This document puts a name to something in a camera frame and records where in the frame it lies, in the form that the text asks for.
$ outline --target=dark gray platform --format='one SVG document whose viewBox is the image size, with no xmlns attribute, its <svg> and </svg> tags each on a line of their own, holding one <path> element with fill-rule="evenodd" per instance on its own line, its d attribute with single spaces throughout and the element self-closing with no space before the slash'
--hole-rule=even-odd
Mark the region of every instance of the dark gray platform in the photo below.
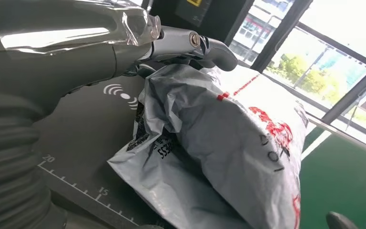
<svg viewBox="0 0 366 229">
<path fill-rule="evenodd" d="M 135 76 L 85 86 L 35 124 L 49 188 L 117 229 L 162 221 L 106 162 L 132 139 L 143 84 Z"/>
</svg>

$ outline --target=wireless charging icon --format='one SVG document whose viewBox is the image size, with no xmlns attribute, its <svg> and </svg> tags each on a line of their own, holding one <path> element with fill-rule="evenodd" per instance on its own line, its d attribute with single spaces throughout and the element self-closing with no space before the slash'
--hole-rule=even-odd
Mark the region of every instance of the wireless charging icon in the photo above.
<svg viewBox="0 0 366 229">
<path fill-rule="evenodd" d="M 112 94 L 118 95 L 119 97 L 128 100 L 128 106 L 131 110 L 136 110 L 138 106 L 138 99 L 136 97 L 131 98 L 129 94 L 123 92 L 123 88 L 121 84 L 110 84 L 104 87 L 103 93 L 104 94 Z"/>
</svg>

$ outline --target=yellow label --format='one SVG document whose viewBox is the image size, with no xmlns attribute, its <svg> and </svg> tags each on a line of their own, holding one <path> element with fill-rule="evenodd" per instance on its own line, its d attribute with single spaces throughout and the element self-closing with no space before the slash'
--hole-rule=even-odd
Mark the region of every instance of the yellow label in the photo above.
<svg viewBox="0 0 366 229">
<path fill-rule="evenodd" d="M 187 0 L 187 1 L 195 6 L 200 6 L 202 0 Z"/>
</svg>

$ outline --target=gray plastic bag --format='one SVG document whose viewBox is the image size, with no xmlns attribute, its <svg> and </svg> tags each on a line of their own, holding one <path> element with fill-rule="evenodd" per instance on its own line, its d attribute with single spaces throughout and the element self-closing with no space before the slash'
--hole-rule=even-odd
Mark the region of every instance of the gray plastic bag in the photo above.
<svg viewBox="0 0 366 229">
<path fill-rule="evenodd" d="M 308 121 L 288 91 L 240 66 L 169 65 L 139 99 L 137 135 L 109 164 L 158 214 L 178 229 L 299 227 Z"/>
</svg>

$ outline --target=green floor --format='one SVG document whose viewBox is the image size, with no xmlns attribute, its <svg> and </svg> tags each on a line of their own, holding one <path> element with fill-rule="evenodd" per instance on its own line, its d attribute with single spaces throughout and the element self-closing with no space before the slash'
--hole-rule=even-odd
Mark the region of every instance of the green floor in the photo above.
<svg viewBox="0 0 366 229">
<path fill-rule="evenodd" d="M 329 211 L 366 228 L 366 150 L 336 135 L 302 161 L 301 228 L 326 229 Z"/>
</svg>

